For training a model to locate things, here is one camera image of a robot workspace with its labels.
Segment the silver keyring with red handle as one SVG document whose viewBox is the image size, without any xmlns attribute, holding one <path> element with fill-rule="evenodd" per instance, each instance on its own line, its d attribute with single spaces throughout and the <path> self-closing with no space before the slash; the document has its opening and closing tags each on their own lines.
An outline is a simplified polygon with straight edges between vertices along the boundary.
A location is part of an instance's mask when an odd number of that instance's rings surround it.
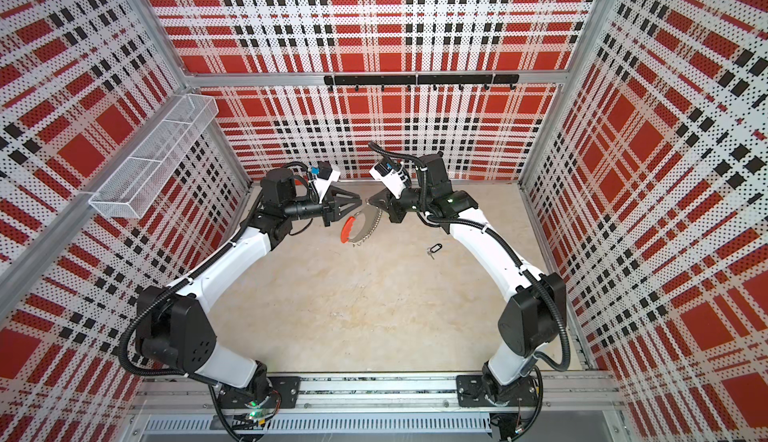
<svg viewBox="0 0 768 442">
<path fill-rule="evenodd" d="M 360 246 L 371 237 L 381 217 L 382 210 L 371 205 L 358 210 L 345 221 L 340 233 L 341 243 Z"/>
</svg>

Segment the black head small key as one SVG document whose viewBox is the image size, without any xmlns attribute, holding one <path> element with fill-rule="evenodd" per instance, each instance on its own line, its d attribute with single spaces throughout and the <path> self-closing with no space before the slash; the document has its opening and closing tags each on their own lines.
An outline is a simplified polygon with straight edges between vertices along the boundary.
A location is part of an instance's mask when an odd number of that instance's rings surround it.
<svg viewBox="0 0 768 442">
<path fill-rule="evenodd" d="M 441 243 L 434 244 L 427 250 L 427 255 L 433 259 L 435 255 L 443 248 Z"/>
</svg>

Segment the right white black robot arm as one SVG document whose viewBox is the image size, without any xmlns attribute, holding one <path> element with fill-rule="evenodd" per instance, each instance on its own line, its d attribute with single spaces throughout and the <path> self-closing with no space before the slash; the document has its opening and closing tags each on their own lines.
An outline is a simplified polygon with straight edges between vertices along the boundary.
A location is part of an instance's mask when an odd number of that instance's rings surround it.
<svg viewBox="0 0 768 442">
<path fill-rule="evenodd" d="M 381 157 L 370 174 L 384 186 L 370 204 L 393 223 L 414 213 L 424 225 L 450 235 L 486 270 L 505 301 L 497 323 L 500 345 L 482 368 L 481 392 L 488 402 L 506 405 L 524 385 L 539 390 L 541 365 L 568 370 L 572 351 L 562 277 L 527 261 L 493 227 L 478 202 L 453 187 L 442 153 L 414 156 L 375 142 L 368 146 Z"/>
</svg>

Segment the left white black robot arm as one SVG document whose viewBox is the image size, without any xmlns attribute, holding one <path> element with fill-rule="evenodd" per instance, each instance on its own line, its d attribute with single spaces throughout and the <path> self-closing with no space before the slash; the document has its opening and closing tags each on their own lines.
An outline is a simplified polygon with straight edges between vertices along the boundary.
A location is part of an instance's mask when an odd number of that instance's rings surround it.
<svg viewBox="0 0 768 442">
<path fill-rule="evenodd" d="M 208 314 L 247 269 L 293 234 L 294 222 L 330 226 L 361 206 L 359 195 L 336 187 L 340 176 L 329 162 L 289 162 L 269 171 L 229 240 L 170 285 L 141 292 L 137 316 L 119 341 L 121 367 L 138 377 L 187 377 L 228 389 L 243 405 L 264 404 L 273 392 L 265 363 L 219 342 Z"/>
</svg>

